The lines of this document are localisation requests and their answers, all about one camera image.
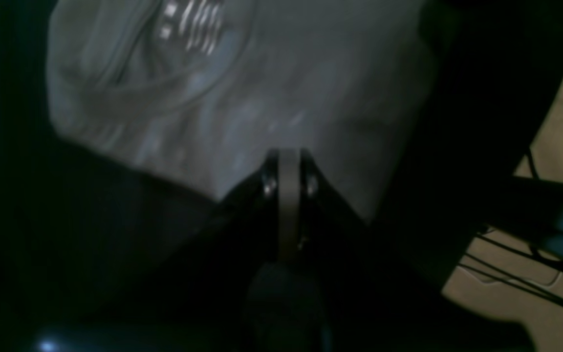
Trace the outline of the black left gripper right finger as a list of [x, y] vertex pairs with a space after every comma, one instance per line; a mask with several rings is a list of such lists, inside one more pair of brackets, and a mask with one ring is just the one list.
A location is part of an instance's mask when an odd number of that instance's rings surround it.
[[367, 225], [300, 150], [300, 258], [314, 271], [325, 352], [533, 352], [524, 327], [442, 296]]

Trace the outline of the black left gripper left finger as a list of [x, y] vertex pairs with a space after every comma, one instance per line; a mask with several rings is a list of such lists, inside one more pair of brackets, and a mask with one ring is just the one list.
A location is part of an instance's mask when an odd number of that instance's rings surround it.
[[80, 323], [48, 327], [34, 352], [234, 352], [260, 267], [280, 258], [280, 151], [143, 279]]

